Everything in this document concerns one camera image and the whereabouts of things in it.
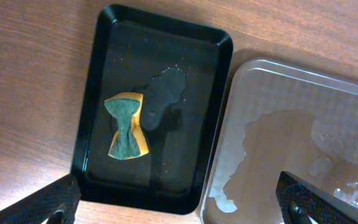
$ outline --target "sponge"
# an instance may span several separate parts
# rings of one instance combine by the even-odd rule
[[[110,145],[109,156],[124,160],[149,153],[140,128],[142,104],[141,93],[119,93],[104,101],[104,106],[117,119],[118,124],[118,131],[114,134]]]

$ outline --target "baking tray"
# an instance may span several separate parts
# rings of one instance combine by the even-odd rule
[[[81,199],[192,212],[216,147],[232,50],[222,30],[120,5],[105,7],[97,21],[71,165]],[[103,101],[126,91],[144,94],[140,124],[150,153],[119,161],[108,156],[117,126]]]
[[[358,84],[252,60],[232,81],[203,223],[283,223],[283,170],[358,208]]]

